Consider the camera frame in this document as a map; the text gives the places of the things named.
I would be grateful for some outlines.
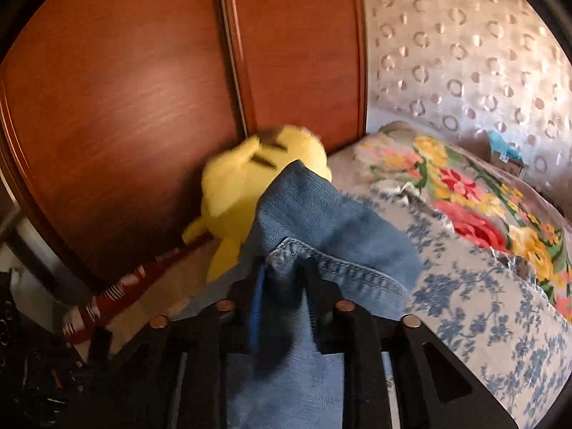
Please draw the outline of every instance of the red flower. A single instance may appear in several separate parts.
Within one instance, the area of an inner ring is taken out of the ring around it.
[[[451,192],[454,192],[457,195],[465,197],[467,200],[469,199],[480,200],[477,197],[477,184],[474,181],[458,174],[453,169],[440,169],[440,171],[441,171],[441,181],[447,187],[449,187],[449,190]]]
[[[504,247],[504,237],[489,220],[468,211],[458,204],[445,200],[439,200],[433,204],[439,211],[449,217],[455,232],[459,235],[481,248],[492,247],[495,250],[508,253],[508,250]]]

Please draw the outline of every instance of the copper screw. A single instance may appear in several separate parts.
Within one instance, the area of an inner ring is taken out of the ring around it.
[[[149,321],[149,325],[153,329],[163,329],[167,327],[168,323],[169,323],[169,318],[163,315],[155,316],[153,319]]]
[[[405,315],[401,318],[401,321],[407,326],[411,328],[419,327],[421,325],[421,319],[419,319],[416,315]]]
[[[234,308],[235,303],[232,300],[219,300],[216,302],[216,309],[218,309],[221,313],[227,313],[234,310]]]
[[[348,313],[356,309],[356,304],[350,300],[340,300],[336,303],[336,309],[338,311],[343,311],[344,313]]]

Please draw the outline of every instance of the wooden wardrobe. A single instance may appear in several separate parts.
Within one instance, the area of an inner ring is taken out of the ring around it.
[[[246,135],[303,125],[332,151],[364,131],[362,0],[22,0],[11,17],[2,173],[94,289],[181,244],[205,161]]]

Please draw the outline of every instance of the colorful floral bedding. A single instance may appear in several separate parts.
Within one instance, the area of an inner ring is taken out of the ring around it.
[[[458,147],[402,124],[355,146],[369,181],[411,183],[477,246],[525,258],[550,302],[572,322],[568,222],[531,187]]]

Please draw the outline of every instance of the pikachu plush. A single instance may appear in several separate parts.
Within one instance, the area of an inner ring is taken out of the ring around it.
[[[206,231],[221,239],[207,281],[217,279],[238,262],[258,199],[282,169],[297,159],[331,182],[332,172],[319,138],[293,125],[266,136],[254,135],[207,163],[202,172],[201,216],[182,234],[185,243]]]

